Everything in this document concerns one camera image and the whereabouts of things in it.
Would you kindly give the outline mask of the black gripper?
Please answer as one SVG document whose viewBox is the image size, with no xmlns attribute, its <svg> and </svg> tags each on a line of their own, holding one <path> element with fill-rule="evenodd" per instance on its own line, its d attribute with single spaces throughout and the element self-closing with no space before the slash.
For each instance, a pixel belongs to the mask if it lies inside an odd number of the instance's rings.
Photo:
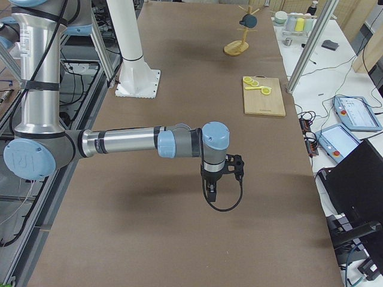
<svg viewBox="0 0 383 287">
<path fill-rule="evenodd" d="M 205 169 L 200 171 L 202 177 L 202 186 L 206 191 L 208 202 L 215 202 L 217 196 L 217 182 L 223 176 L 223 171 L 209 172 Z"/>
</svg>

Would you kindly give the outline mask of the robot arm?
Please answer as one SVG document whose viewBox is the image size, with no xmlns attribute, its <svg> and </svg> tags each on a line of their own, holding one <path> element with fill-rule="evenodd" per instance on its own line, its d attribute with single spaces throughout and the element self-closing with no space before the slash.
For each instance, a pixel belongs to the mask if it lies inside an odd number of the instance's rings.
<svg viewBox="0 0 383 287">
<path fill-rule="evenodd" d="M 215 202 L 217 181 L 229 172 L 229 129 L 210 122 L 201 129 L 185 124 L 106 130 L 65 130 L 59 124 L 60 37 L 66 30 L 90 34 L 90 1 L 13 1 L 20 27 L 22 120 L 4 149 L 7 167 L 36 181 L 70 162 L 111 152 L 156 149 L 161 157 L 199 157 L 202 189 Z"/>
</svg>

